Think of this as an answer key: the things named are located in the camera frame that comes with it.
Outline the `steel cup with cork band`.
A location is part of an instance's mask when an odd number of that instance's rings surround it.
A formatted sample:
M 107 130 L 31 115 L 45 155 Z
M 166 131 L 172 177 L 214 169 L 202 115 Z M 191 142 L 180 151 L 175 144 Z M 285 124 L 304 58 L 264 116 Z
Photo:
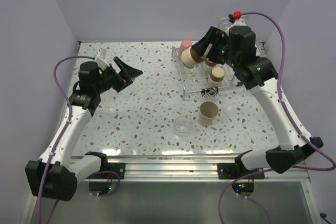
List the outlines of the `steel cup with cork band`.
M 213 68 L 217 66 L 216 63 L 206 60 L 203 62 L 203 70 L 207 73 L 210 73 Z

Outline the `pink plastic cup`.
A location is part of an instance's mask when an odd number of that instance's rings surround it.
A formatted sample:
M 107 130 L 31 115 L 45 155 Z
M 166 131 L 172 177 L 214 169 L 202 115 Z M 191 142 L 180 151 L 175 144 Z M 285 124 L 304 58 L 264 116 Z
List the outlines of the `pink plastic cup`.
M 178 53 L 178 57 L 180 58 L 181 57 L 181 54 L 184 50 L 186 50 L 187 48 L 191 47 L 192 46 L 192 41 L 191 40 L 183 40 L 180 44 L 180 47 L 179 47 L 179 53 Z

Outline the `beige plastic cup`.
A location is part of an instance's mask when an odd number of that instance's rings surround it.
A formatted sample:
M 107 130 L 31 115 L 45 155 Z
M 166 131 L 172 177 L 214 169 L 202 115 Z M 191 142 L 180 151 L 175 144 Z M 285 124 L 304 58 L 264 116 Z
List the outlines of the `beige plastic cup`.
M 203 102 L 199 109 L 199 124 L 204 127 L 209 126 L 217 117 L 218 113 L 219 109 L 216 103 L 211 101 Z

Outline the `large clear glass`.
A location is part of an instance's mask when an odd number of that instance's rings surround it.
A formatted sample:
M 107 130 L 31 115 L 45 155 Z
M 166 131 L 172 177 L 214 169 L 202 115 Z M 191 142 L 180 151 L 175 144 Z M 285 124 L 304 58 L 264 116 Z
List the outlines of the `large clear glass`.
M 188 138 L 193 129 L 193 122 L 187 116 L 179 116 L 174 121 L 174 129 L 177 138 Z

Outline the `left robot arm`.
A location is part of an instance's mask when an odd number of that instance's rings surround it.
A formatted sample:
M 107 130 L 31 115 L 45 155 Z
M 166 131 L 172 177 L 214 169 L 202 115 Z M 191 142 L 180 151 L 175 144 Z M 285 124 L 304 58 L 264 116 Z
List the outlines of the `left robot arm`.
M 89 57 L 78 70 L 79 80 L 72 93 L 66 97 L 68 107 L 56 135 L 37 161 L 29 161 L 25 167 L 31 193 L 38 199 L 49 198 L 69 201 L 78 184 L 95 175 L 104 178 L 111 169 L 106 154 L 87 152 L 71 164 L 75 146 L 86 125 L 92 119 L 101 102 L 101 95 L 111 89 L 121 92 L 143 74 L 118 57 L 111 64 L 101 57 Z

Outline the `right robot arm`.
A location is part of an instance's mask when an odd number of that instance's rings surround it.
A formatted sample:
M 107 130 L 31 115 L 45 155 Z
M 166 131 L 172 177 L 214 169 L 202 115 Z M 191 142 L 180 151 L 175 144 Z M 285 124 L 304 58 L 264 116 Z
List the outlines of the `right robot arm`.
M 231 67 L 237 79 L 264 110 L 277 136 L 278 146 L 266 151 L 247 151 L 235 158 L 234 172 L 246 178 L 253 170 L 271 168 L 282 174 L 323 146 L 301 125 L 282 90 L 271 61 L 257 55 L 256 35 L 248 26 L 234 26 L 229 32 L 211 27 L 191 47 L 191 55 Z

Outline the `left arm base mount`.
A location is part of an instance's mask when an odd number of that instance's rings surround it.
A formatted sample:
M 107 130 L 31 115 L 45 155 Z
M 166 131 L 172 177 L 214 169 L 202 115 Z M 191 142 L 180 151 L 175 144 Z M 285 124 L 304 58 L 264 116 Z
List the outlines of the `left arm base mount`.
M 114 194 L 124 179 L 125 163 L 111 163 L 107 170 L 95 172 L 89 180 L 89 191 L 96 197 L 106 197 Z

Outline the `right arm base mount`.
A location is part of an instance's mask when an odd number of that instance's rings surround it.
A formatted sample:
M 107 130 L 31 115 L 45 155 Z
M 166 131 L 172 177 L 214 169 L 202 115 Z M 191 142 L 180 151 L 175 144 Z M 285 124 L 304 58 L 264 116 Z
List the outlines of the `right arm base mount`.
M 240 180 L 231 185 L 231 188 L 234 193 L 244 196 L 250 196 L 254 192 L 256 179 L 265 178 L 265 175 L 261 173 L 261 171 L 263 171 L 263 169 L 247 170 L 245 168 L 241 168 L 236 163 L 217 164 L 217 172 L 219 179 L 235 180 L 246 175 L 257 173 L 256 175 L 246 177 L 245 182 Z

